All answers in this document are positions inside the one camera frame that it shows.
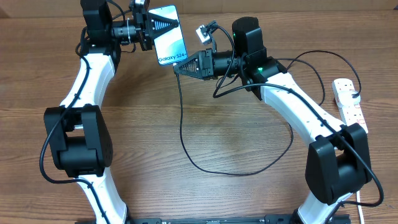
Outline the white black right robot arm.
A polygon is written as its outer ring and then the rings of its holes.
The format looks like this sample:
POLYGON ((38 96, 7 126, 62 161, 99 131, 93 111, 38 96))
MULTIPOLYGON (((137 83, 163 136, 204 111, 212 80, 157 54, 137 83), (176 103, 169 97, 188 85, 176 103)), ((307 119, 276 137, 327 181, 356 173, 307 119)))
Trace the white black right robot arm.
POLYGON ((266 223, 349 223, 337 210, 374 179, 368 135, 358 123, 346 124, 327 113, 267 55, 255 17, 233 22, 230 51, 206 49, 174 66, 176 75, 201 80, 239 77, 242 88, 273 107, 308 146, 305 180, 310 193, 291 215, 266 215, 266 223))

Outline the blue Galaxy smartphone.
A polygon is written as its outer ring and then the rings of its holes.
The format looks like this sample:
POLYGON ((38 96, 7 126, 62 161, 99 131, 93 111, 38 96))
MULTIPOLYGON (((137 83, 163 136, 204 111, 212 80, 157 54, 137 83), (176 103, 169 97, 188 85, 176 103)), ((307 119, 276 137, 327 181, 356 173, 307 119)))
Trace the blue Galaxy smartphone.
POLYGON ((176 6, 154 8, 149 10, 149 13, 177 21, 177 26, 154 39, 159 65, 169 65, 185 60, 188 54, 176 6))

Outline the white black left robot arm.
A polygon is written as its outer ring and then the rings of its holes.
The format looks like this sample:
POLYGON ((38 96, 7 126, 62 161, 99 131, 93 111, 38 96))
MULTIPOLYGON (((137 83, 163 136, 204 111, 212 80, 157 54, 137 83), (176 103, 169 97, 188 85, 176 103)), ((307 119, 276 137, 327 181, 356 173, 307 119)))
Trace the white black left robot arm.
POLYGON ((83 189, 95 223, 132 223, 111 174, 113 144, 101 105, 118 69, 122 46, 154 49, 161 38, 178 29, 178 12, 174 5, 149 9, 147 1, 131 1, 131 17, 126 17, 125 11, 112 15, 111 1, 80 4, 86 22, 75 49, 80 70, 65 99, 45 110, 47 137, 42 148, 50 150, 67 182, 83 189))

